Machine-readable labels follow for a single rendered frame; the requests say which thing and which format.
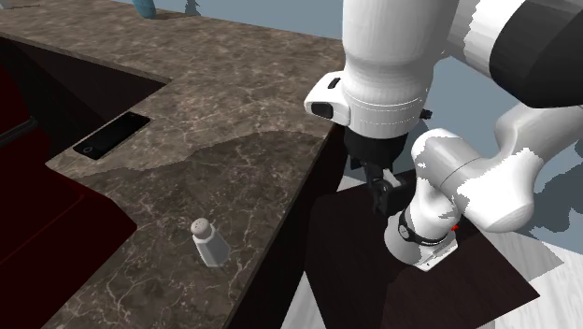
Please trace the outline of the black smartphone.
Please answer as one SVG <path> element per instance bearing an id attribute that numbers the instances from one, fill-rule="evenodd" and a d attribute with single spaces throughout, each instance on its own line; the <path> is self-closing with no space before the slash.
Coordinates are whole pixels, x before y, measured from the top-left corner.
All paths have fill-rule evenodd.
<path id="1" fill-rule="evenodd" d="M 73 150 L 98 160 L 150 122 L 150 118 L 127 111 L 78 143 Z"/>

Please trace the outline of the grey salt shaker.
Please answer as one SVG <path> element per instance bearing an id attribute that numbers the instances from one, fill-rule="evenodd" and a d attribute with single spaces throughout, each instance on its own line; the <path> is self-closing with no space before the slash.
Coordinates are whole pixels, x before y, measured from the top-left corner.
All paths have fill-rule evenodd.
<path id="1" fill-rule="evenodd" d="M 192 240 L 207 267 L 220 267 L 228 261 L 230 246 L 208 219 L 195 220 L 190 230 Z"/>

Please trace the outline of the dark robot stand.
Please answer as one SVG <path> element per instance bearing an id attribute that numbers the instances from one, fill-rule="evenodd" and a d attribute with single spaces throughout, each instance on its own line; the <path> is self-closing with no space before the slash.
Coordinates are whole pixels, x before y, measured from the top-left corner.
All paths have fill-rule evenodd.
<path id="1" fill-rule="evenodd" d="M 343 192 L 339 174 L 309 178 L 305 272 L 326 329 L 477 329 L 538 292 L 463 219 L 459 247 L 424 272 L 394 258 L 387 222 L 366 187 Z"/>

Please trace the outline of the teal vase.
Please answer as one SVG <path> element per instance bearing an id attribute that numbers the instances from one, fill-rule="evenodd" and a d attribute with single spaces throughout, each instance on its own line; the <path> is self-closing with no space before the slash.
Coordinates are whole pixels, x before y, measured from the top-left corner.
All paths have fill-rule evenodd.
<path id="1" fill-rule="evenodd" d="M 145 19 L 154 19 L 157 11 L 154 0 L 132 0 L 137 13 Z"/>

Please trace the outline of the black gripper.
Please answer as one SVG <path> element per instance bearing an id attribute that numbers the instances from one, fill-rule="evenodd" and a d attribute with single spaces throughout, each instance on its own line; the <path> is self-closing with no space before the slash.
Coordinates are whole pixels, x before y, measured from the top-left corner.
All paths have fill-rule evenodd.
<path id="1" fill-rule="evenodd" d="M 373 196 L 373 210 L 389 214 L 389 193 L 392 185 L 385 180 L 383 169 L 393 169 L 394 161 L 403 152 L 408 133 L 402 136 L 377 139 L 361 136 L 345 129 L 344 144 L 350 157 L 350 168 L 363 166 L 366 184 Z"/>

